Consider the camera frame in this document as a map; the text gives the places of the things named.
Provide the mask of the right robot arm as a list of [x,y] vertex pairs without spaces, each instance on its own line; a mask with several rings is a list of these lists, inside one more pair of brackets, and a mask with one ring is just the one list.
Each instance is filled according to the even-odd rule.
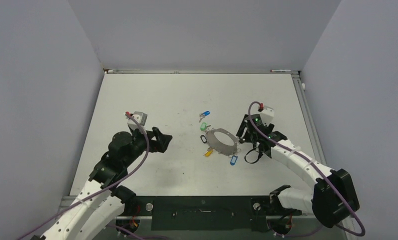
[[311,191],[283,185],[269,194],[270,210],[282,214],[299,210],[312,214],[325,227],[332,228],[360,209],[352,177],[334,170],[302,152],[284,134],[265,125],[258,114],[244,115],[237,131],[240,143],[251,143],[258,157],[263,155],[283,164],[306,183]]

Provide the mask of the yellow tagged key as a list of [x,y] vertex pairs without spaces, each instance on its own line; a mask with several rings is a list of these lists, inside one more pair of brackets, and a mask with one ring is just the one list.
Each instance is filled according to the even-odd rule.
[[203,154],[203,156],[204,157],[209,157],[212,153],[213,153],[213,149],[208,149],[204,154]]

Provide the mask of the black tagged key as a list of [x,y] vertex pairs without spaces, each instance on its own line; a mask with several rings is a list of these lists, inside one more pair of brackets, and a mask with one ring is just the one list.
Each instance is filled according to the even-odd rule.
[[202,143],[204,143],[204,144],[208,143],[208,141],[204,135],[200,135],[200,139],[201,139]]

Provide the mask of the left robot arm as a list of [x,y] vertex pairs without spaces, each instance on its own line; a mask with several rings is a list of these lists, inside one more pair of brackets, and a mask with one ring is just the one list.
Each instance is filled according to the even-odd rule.
[[157,127],[116,133],[71,205],[52,217],[55,223],[49,229],[31,239],[91,240],[113,218],[132,214],[136,193],[121,185],[132,175],[128,167],[149,153],[164,153],[172,139]]

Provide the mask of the metal key ring plate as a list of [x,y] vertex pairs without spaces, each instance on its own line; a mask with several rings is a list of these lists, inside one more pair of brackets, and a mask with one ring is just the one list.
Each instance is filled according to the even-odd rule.
[[[222,141],[218,138],[219,135],[225,136],[229,141]],[[206,131],[205,138],[207,139],[207,145],[222,155],[233,156],[239,152],[238,138],[223,128],[213,128]]]

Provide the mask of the blue tagged key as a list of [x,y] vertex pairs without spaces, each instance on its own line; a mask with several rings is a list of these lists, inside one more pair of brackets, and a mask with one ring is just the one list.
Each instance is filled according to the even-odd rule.
[[237,155],[231,156],[230,165],[234,166],[236,164],[237,160],[238,160],[238,156]]
[[209,111],[204,111],[202,113],[199,114],[199,122],[201,122],[206,116],[208,116],[210,114]]

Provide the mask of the green tagged key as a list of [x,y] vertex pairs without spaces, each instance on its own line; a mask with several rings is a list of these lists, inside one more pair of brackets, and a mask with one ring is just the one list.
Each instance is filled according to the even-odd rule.
[[203,122],[203,123],[201,123],[201,125],[200,125],[200,131],[206,132],[207,129],[208,129],[209,127],[210,127],[209,124],[207,124],[206,122]]

